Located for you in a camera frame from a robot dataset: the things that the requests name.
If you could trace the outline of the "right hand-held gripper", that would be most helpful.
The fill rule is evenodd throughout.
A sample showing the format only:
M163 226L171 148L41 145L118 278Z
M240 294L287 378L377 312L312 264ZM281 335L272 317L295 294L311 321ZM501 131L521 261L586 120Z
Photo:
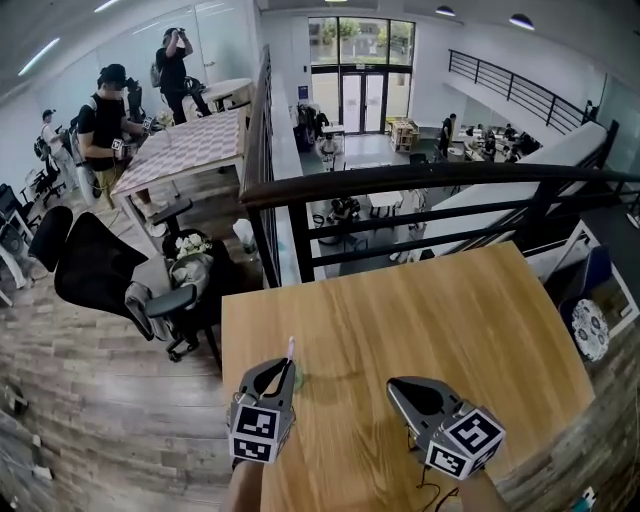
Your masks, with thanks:
M506 430L486 408L443 381L393 377L386 390L414 442L410 452L427 468L463 481L484 468L505 440Z

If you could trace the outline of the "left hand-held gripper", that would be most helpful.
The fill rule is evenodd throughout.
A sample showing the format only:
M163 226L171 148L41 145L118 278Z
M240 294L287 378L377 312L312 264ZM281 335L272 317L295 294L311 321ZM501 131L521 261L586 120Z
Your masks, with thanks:
M296 365L272 359L247 370L230 405L233 459L273 464L294 424Z

